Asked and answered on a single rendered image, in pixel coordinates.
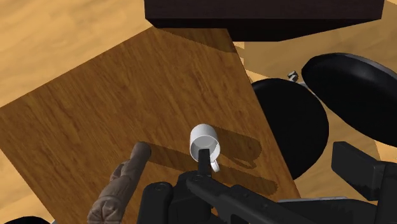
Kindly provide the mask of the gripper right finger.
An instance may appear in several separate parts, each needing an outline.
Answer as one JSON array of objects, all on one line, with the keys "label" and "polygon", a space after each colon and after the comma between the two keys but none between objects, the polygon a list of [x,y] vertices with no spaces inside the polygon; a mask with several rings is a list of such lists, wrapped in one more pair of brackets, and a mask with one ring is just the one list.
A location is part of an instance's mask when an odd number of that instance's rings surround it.
[{"label": "gripper right finger", "polygon": [[397,224],[397,163],[376,160],[338,141],[331,168],[366,200],[377,202],[374,224]]}]

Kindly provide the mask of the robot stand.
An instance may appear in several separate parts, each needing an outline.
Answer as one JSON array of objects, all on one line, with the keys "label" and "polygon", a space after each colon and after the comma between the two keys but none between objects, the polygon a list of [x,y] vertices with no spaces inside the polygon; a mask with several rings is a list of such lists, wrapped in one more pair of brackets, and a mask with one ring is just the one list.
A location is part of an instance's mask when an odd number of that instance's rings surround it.
[{"label": "robot stand", "polygon": [[144,0],[157,28],[226,29],[233,41],[284,41],[379,20],[385,0]]}]

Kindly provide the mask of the brown figure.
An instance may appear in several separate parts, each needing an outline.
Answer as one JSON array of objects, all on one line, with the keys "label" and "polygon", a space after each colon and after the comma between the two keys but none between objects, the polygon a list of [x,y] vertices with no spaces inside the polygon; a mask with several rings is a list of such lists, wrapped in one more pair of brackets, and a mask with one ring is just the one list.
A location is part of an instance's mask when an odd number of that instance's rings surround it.
[{"label": "brown figure", "polygon": [[121,224],[141,174],[151,156],[147,143],[134,145],[130,158],[112,173],[109,184],[100,193],[87,216],[88,224]]}]

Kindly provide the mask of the white mug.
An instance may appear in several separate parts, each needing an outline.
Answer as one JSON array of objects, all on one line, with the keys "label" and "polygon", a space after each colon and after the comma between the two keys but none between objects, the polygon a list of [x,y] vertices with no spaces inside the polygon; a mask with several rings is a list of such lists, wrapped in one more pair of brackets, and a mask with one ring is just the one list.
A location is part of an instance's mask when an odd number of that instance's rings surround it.
[{"label": "white mug", "polygon": [[220,154],[220,144],[215,129],[205,123],[198,124],[190,132],[190,155],[198,162],[199,150],[209,149],[209,158],[214,172],[219,172],[217,158]]}]

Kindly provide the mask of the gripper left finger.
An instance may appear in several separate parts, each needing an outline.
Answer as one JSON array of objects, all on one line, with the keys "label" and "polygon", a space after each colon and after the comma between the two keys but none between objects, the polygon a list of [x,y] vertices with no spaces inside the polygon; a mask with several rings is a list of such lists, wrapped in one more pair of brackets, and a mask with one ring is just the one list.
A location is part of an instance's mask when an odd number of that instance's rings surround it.
[{"label": "gripper left finger", "polygon": [[137,224],[314,224],[240,185],[211,177],[209,150],[198,151],[198,169],[184,172],[176,186],[147,185]]}]

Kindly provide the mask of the brown wooden table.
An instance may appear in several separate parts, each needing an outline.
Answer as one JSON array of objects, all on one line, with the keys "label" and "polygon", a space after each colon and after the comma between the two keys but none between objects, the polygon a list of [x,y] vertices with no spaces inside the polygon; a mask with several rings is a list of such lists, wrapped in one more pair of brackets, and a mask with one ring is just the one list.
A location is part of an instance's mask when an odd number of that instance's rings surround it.
[{"label": "brown wooden table", "polygon": [[113,170],[138,141],[147,163],[123,224],[136,224],[146,185],[196,168],[190,132],[221,141],[218,181],[273,200],[298,190],[224,29],[149,28],[0,108],[0,149],[58,224],[87,224]]}]

